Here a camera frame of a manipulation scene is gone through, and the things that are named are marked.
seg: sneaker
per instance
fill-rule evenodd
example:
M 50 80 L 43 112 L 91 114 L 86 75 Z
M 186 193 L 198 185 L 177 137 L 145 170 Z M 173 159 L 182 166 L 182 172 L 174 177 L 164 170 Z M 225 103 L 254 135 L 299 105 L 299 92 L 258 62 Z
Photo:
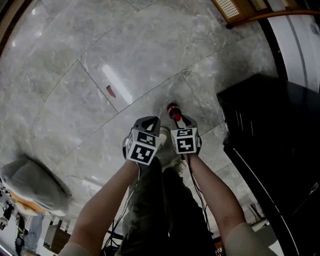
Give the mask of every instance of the sneaker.
M 173 159 L 170 163 L 164 165 L 162 167 L 162 172 L 167 168 L 172 168 L 175 172 L 177 172 L 180 176 L 182 175 L 183 171 L 188 167 L 187 161 L 182 160 L 181 157 L 177 157 Z
M 164 147 L 167 139 L 170 138 L 170 130 L 168 127 L 165 127 L 165 126 L 160 127 L 159 138 L 161 140 L 161 144 L 158 148 L 158 152 Z

